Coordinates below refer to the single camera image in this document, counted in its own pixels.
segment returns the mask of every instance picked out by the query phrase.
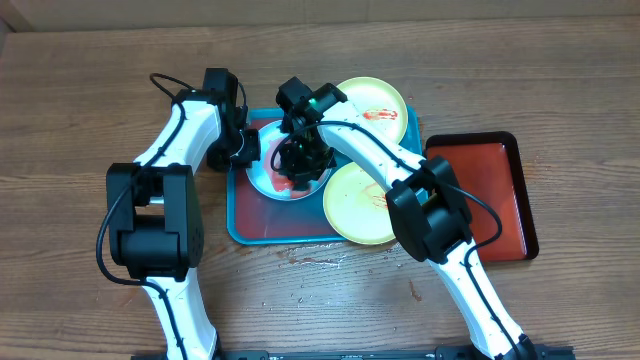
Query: wood grain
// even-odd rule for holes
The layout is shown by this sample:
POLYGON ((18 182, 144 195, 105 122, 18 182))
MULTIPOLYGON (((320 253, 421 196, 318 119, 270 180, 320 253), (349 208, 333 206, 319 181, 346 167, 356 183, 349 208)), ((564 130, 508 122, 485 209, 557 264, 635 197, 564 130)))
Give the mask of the wood grain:
MULTIPOLYGON (((534 342, 573 345, 580 359, 638 357, 640 18, 616 17, 9 34, 0 61, 1 359, 126 359, 165 348, 148 299, 103 279, 93 248, 107 168, 144 151, 167 120, 169 103, 148 74, 198 85, 206 67, 229 67, 251 107, 275 106, 292 75, 312 87, 368 75, 416 109, 423 140, 514 133, 541 252, 489 266, 493 284, 534 342)), ((235 244, 224 179, 197 176, 201 290, 227 349, 468 343, 441 281, 397 245, 235 244), (332 261, 295 261, 304 258, 332 261)))
POLYGON ((17 31, 640 15, 634 0, 0 0, 17 31))
POLYGON ((4 48, 4 38, 7 36, 7 33, 11 32, 7 24, 2 21, 0 18, 0 55, 2 55, 2 49, 4 48))

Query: wire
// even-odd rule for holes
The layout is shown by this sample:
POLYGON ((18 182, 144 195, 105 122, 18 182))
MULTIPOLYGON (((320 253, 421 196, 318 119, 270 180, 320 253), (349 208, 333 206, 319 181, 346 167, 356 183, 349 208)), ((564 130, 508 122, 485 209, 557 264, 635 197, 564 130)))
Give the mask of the wire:
POLYGON ((102 258, 102 244, 104 243, 104 236, 107 232, 107 227, 109 226, 109 224, 111 223, 111 219, 113 218, 113 215, 115 214, 116 209, 118 208, 118 206, 120 206, 120 204, 122 203, 122 200, 124 199, 124 197, 131 191, 131 188, 133 186, 133 184, 136 182, 136 180, 140 177, 140 175, 144 172, 144 170, 150 168, 151 166, 153 166, 153 164, 158 161, 158 159, 160 159, 163 155, 165 150, 169 147, 169 145, 171 145, 171 142, 173 142, 173 140, 175 139, 175 137, 178 135, 178 133, 180 132, 180 129, 182 128, 182 125, 184 124, 185 120, 187 119, 187 113, 184 109, 184 106, 182 105, 182 102, 178 101, 178 98, 172 94, 169 90, 167 90, 164 86, 160 85, 160 83, 158 83, 158 81, 155 78, 161 78, 161 79, 165 79, 165 80, 169 80, 172 82, 175 82, 177 84, 180 84, 184 87, 186 87, 189 90, 195 90, 194 87, 192 87, 191 85, 180 81, 178 79, 175 79, 171 76, 167 76, 167 75, 163 75, 163 74, 158 74, 158 73, 152 73, 151 75, 149 75, 149 79, 151 80, 151 82, 158 88, 160 89, 163 93, 167 94, 167 96, 169 96, 172 100, 173 104, 178 105, 178 108, 180 109, 180 119, 178 120, 178 124, 176 125, 175 129, 171 132, 171 134, 169 135, 169 137, 167 138, 167 140, 164 142, 164 144, 162 144, 162 146, 160 146, 158 148, 158 151, 155 153, 155 155, 153 155, 153 157, 151 157, 151 159, 149 159, 149 161, 147 161, 132 177, 131 180, 129 181, 129 183, 120 191, 120 194, 118 194, 118 197, 116 198, 116 200, 113 202, 113 205, 111 205, 111 207, 109 208, 109 210, 107 211, 107 214, 104 216, 104 219, 102 220, 102 224, 100 225, 100 230, 98 231, 98 237, 96 239, 96 261, 98 263, 98 268, 100 268, 100 272, 102 272, 102 274, 104 275, 104 277, 106 277, 109 281, 114 282, 116 284, 120 284, 120 285, 128 285, 128 286, 147 286, 150 287, 154 290, 156 290, 158 292, 158 294, 160 295, 160 298, 162 299, 164 306, 167 309, 167 314, 169 316, 169 323, 171 324, 171 330, 173 331, 173 335, 176 338, 176 345, 180 348, 180 353, 182 354, 182 358, 183 360, 187 360, 187 350, 184 346, 184 342, 182 337, 180 337, 180 332, 178 330, 178 325, 176 323, 176 319, 175 319, 175 315, 173 314, 173 310, 171 309, 171 304, 169 303, 169 298, 167 297, 167 292, 160 287, 160 285, 146 281, 146 280, 130 280, 130 279, 121 279, 119 277, 114 276, 113 274, 111 274, 109 272, 109 270, 107 269, 107 267, 104 264, 104 260, 102 258))
MULTIPOLYGON (((349 122, 346 122, 346 121, 337 121, 337 120, 319 121, 319 122, 316 122, 316 123, 309 124, 309 125, 306 125, 304 127, 301 127, 299 129, 295 130, 294 132, 290 133, 289 135, 287 135, 287 137, 285 137, 276 146, 275 150, 273 151, 273 155, 271 156, 271 169, 273 169, 273 171, 276 171, 276 172, 278 172, 278 170, 280 170, 280 169, 276 169, 276 167, 274 165, 275 158, 276 158, 276 155, 282 149, 282 147, 288 141, 290 141, 293 137, 295 137, 297 135, 300 135, 300 134, 302 134, 303 132, 305 132, 307 130, 310 130, 310 129, 313 129, 313 128, 317 128, 318 126, 325 126, 325 125, 346 126, 346 127, 351 128, 352 130, 358 130, 359 132, 365 134, 376 145, 378 145, 378 147, 380 147, 380 149, 385 154, 387 154, 391 158, 391 160, 393 160, 396 163, 397 167, 402 167, 402 168, 404 168, 405 170, 409 171, 412 174, 415 174, 415 173, 418 172, 417 169, 414 169, 411 166, 407 165, 402 159, 400 159, 396 154, 394 154, 391 150, 389 150, 389 148, 387 148, 382 143, 382 141, 380 141, 380 139, 378 139, 375 135, 373 135, 367 129, 364 129, 361 126, 359 126, 357 124, 354 124, 354 123, 349 123, 349 122)), ((516 346, 515 341, 511 338, 511 335, 509 335, 509 333, 507 332, 507 329, 505 328, 504 324, 502 324, 502 321, 500 321, 500 318, 496 315, 495 311, 493 311, 493 308, 491 307, 491 304, 489 304, 489 301, 487 300, 486 296, 482 292, 482 289, 480 288, 480 285, 478 284, 478 281, 476 280, 476 277, 473 275, 473 272, 471 271, 472 266, 469 263, 469 258, 471 257, 471 254, 474 251, 477 251, 478 249, 480 249, 482 247, 490 245, 491 243, 493 243, 496 240, 498 240, 500 238, 500 235, 502 235, 502 221, 500 220, 500 216, 498 215, 498 213, 496 213, 496 211, 491 206, 489 206, 484 201, 478 199, 475 195, 470 194, 470 193, 462 190, 461 188, 459 188, 457 186, 453 186, 451 184, 443 183, 441 181, 438 181, 435 178, 433 178, 432 181, 435 184, 437 184, 439 186, 447 187, 447 188, 449 188, 449 189, 451 189, 451 190, 463 195, 464 197, 468 198, 469 200, 475 202, 476 204, 480 205, 495 220, 496 225, 498 226, 498 229, 496 230, 496 233, 493 236, 491 236, 489 239, 487 239, 486 241, 484 241, 482 243, 476 243, 476 245, 472 246, 469 250, 467 250, 467 252, 464 255, 463 266, 466 268, 467 274, 469 275, 469 278, 471 279, 471 282, 473 283, 473 286, 475 287, 476 291, 478 292, 478 295, 480 296, 480 299, 482 300, 484 306, 487 308, 487 311, 489 311, 489 314, 491 315, 491 319, 496 322, 496 324, 498 325, 498 328, 500 328, 500 331, 502 331, 504 336, 509 341, 509 344, 511 345, 511 347, 513 348, 513 350, 514 350, 514 352, 516 354, 516 358, 517 359, 521 359, 520 351, 518 350, 518 347, 516 346)))
POLYGON ((242 86, 240 81, 238 81, 238 86, 240 87, 240 91, 242 91, 242 107, 247 107, 247 93, 244 92, 244 86, 242 86))

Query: red sauce stain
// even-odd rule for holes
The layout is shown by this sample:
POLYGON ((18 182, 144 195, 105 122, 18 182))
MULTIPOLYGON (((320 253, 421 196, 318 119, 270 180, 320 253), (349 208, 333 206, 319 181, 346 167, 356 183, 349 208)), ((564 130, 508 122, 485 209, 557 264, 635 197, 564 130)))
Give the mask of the red sauce stain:
POLYGON ((418 292, 416 291, 416 288, 413 287, 413 281, 409 280, 409 289, 411 289, 411 296, 413 296, 414 299, 416 299, 417 302, 422 301, 422 296, 420 296, 420 294, 418 294, 418 292))
POLYGON ((364 188, 363 192, 371 199, 371 203, 373 206, 380 209, 388 209, 387 207, 387 199, 384 195, 374 195, 376 193, 376 189, 378 188, 377 183, 373 183, 364 188))
POLYGON ((362 116, 364 116, 365 119, 371 121, 395 120, 398 118, 398 112, 389 109, 367 110, 364 112, 364 114, 362 114, 362 116))
MULTIPOLYGON (((305 191, 294 191, 293 190, 293 182, 287 179, 286 176, 282 176, 277 172, 273 171, 271 168, 271 156, 273 156, 273 152, 276 150, 278 144, 282 141, 282 139, 277 139, 269 142, 269 149, 267 150, 267 156, 262 163, 262 168, 269 175, 269 179, 271 180, 271 185, 273 185, 273 189, 277 192, 283 192, 285 190, 291 190, 291 198, 298 199, 303 196, 308 195, 311 192, 311 189, 305 191)), ((274 165, 277 168, 280 166, 280 154, 276 155, 274 160, 274 165)))

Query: plastic tray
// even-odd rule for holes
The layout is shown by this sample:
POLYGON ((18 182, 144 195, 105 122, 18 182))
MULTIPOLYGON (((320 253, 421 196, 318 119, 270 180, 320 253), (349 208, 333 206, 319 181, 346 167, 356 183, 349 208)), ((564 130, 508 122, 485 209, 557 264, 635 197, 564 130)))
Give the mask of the plastic tray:
MULTIPOLYGON (((478 249, 481 260, 530 260, 538 256, 538 237, 515 136, 505 131, 434 135, 427 140, 424 155, 440 155, 449 161, 460 186, 493 207, 501 217, 502 235, 495 243, 478 249)), ((486 210, 467 202, 471 232, 482 243, 495 233, 497 225, 486 210)))
MULTIPOLYGON (((400 145, 416 154, 422 153, 418 117, 407 107, 409 122, 400 145)), ((282 120, 279 108, 254 109, 249 112, 250 128, 282 120)), ((337 168, 351 162, 336 152, 337 168)), ((299 244, 343 241, 324 215, 324 186, 314 194, 293 202, 270 199, 249 182, 246 171, 230 172, 227 177, 227 229, 243 245, 299 244)))

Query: blue tray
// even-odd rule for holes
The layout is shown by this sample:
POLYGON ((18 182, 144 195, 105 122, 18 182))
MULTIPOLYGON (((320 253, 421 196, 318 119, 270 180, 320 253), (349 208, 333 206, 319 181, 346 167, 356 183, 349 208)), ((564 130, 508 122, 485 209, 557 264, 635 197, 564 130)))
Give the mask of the blue tray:
MULTIPOLYGON (((422 154, 420 128, 415 111, 407 106, 409 122, 400 145, 416 154, 422 154)), ((281 120, 279 108, 254 109, 249 112, 252 128, 261 128, 281 120)), ((341 153, 335 153, 337 169, 351 162, 341 153)), ((230 172, 227 176, 227 229, 231 237, 243 245, 300 244, 343 241, 324 215, 322 197, 324 188, 312 195, 284 202, 260 194, 247 179, 245 170, 230 172)))

